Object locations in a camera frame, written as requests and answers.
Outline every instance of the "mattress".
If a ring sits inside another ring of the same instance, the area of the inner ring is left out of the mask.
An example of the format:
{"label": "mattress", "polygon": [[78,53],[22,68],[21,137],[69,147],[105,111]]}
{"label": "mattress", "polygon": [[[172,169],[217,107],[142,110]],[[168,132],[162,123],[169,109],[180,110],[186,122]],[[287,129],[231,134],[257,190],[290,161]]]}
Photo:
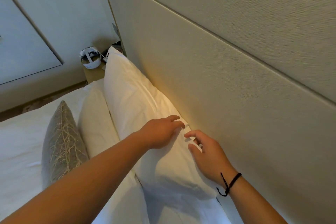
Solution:
{"label": "mattress", "polygon": [[42,191],[42,144],[49,121],[64,100],[78,121],[91,85],[0,123],[0,220]]}

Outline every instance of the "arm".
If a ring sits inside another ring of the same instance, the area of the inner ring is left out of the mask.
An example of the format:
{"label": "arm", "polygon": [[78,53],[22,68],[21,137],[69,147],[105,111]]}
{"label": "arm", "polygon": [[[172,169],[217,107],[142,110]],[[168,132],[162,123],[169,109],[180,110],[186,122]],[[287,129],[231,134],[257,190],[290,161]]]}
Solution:
{"label": "arm", "polygon": [[[219,143],[200,130],[190,131],[184,136],[194,136],[196,137],[195,143],[203,145],[203,152],[200,152],[192,144],[188,146],[199,170],[205,177],[226,188],[221,173],[230,184],[238,172],[229,162]],[[238,178],[234,183],[229,195],[245,224],[287,224],[266,199],[243,177]]]}
{"label": "arm", "polygon": [[174,130],[184,128],[177,119],[172,115],[150,120],[49,186],[1,224],[91,223],[142,155],[166,146]]}

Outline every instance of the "person's left hand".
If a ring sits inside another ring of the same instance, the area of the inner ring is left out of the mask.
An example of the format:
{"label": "person's left hand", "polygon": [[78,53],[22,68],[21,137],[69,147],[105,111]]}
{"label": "person's left hand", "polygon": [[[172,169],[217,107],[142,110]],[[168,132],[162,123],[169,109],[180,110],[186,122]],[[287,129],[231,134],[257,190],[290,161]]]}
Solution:
{"label": "person's left hand", "polygon": [[177,115],[170,115],[167,118],[150,120],[138,133],[150,149],[161,149],[169,144],[175,129],[185,128],[183,122],[178,120],[179,118]]}

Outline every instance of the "black bracelet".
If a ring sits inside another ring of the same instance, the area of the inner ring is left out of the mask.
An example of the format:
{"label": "black bracelet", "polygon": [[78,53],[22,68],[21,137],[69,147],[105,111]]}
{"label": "black bracelet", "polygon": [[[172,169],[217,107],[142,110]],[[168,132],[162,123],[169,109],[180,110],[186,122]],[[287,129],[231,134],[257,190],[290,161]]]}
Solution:
{"label": "black bracelet", "polygon": [[226,190],[225,190],[225,195],[223,195],[222,193],[220,193],[219,191],[219,188],[217,188],[218,190],[218,193],[223,196],[223,197],[226,197],[229,192],[230,192],[230,188],[232,188],[233,184],[236,182],[236,180],[238,180],[239,177],[241,177],[241,173],[238,173],[233,179],[232,179],[232,182],[230,182],[230,185],[228,186],[228,184],[226,183],[226,180],[224,179],[223,177],[223,173],[220,173],[220,175],[222,176],[223,180],[224,180],[224,183],[225,183],[225,186],[226,186]]}

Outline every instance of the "headboard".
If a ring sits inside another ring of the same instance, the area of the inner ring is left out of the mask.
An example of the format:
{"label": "headboard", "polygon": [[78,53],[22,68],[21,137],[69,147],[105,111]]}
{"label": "headboard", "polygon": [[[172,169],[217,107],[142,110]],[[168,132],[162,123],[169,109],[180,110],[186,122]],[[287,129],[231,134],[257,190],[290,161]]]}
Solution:
{"label": "headboard", "polygon": [[109,1],[128,58],[191,128],[289,223],[334,222],[335,0]]}

